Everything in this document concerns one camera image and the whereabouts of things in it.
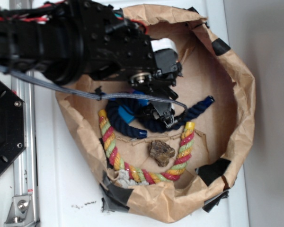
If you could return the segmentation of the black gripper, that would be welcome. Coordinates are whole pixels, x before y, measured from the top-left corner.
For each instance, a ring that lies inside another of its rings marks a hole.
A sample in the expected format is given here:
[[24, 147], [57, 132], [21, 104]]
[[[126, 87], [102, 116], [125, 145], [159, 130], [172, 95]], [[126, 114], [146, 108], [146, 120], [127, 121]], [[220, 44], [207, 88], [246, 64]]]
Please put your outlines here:
[[171, 89], [181, 75], [173, 42], [153, 40], [138, 21], [117, 17], [111, 7], [80, 1], [86, 52], [83, 73], [93, 80], [127, 81], [134, 89], [163, 93], [177, 99]]

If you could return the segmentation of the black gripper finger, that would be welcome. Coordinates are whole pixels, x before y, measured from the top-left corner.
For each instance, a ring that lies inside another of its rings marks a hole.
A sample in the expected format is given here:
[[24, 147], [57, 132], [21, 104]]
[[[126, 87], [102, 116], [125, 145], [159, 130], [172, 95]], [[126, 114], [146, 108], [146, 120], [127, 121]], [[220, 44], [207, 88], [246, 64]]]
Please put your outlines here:
[[142, 108], [143, 125], [147, 129], [170, 129], [175, 121], [171, 103], [150, 101]]

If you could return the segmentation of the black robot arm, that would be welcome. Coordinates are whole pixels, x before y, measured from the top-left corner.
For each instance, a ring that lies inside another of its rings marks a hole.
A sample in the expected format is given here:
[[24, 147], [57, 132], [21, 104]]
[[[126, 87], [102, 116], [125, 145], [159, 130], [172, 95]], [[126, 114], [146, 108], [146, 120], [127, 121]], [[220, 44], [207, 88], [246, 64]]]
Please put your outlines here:
[[0, 9], [0, 71], [41, 72], [58, 86], [82, 75], [98, 81], [125, 81], [151, 101], [144, 117], [171, 128], [175, 115], [172, 90], [181, 75], [177, 52], [155, 49], [147, 26], [126, 18], [112, 6], [91, 0], [47, 2], [35, 9]]

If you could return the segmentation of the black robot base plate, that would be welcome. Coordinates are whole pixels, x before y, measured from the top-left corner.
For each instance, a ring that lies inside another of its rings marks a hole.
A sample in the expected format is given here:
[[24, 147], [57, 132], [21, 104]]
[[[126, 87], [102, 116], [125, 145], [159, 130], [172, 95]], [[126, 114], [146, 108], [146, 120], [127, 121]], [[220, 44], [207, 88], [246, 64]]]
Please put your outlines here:
[[25, 148], [24, 102], [0, 81], [0, 176]]

